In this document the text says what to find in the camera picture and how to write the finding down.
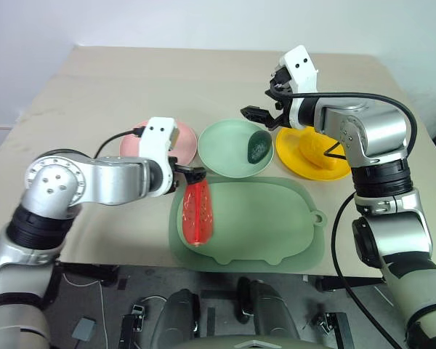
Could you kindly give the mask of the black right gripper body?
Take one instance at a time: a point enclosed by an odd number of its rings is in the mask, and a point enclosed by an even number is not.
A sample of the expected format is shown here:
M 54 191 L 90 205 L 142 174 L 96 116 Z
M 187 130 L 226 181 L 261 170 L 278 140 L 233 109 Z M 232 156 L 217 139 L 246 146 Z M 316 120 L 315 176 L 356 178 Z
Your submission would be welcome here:
M 292 89 L 289 86 L 289 82 L 291 81 L 290 73 L 287 68 L 282 67 L 277 69 L 273 78 L 270 80 L 270 85 L 272 85 L 272 90 L 277 92 L 281 97 L 283 95 L 291 95 Z M 291 128 L 291 124 L 289 121 L 292 99 L 290 97 L 284 97 L 285 106 L 284 109 L 276 109 L 277 111 L 282 111 L 282 114 L 279 115 L 276 119 L 279 121 L 279 127 Z

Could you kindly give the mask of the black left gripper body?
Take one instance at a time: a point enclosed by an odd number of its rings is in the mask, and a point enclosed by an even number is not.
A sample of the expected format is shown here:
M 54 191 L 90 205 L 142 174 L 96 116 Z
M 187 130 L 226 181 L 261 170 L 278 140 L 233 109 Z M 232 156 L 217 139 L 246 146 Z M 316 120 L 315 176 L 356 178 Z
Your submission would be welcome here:
M 178 169 L 180 169 L 180 165 L 177 163 L 177 157 L 170 156 L 169 157 L 169 166 L 171 167 L 172 172 L 172 180 L 169 192 L 175 192 L 179 187 L 179 175 Z

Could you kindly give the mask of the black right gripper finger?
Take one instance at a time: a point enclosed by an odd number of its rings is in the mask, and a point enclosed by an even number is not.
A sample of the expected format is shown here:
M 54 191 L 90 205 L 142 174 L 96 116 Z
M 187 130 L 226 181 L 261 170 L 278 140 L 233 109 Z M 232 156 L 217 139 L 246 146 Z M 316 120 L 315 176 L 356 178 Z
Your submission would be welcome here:
M 248 121 L 264 125 L 269 130 L 274 130 L 280 126 L 277 119 L 273 118 L 268 110 L 255 106 L 246 106 L 241 109 L 242 116 Z
M 285 98 L 281 97 L 277 92 L 274 92 L 272 90 L 272 87 L 273 86 L 270 85 L 270 88 L 265 91 L 265 94 L 268 97 L 270 97 L 272 100 L 275 101 L 275 109 L 284 109 L 284 106 L 285 106 L 284 100 L 285 100 Z

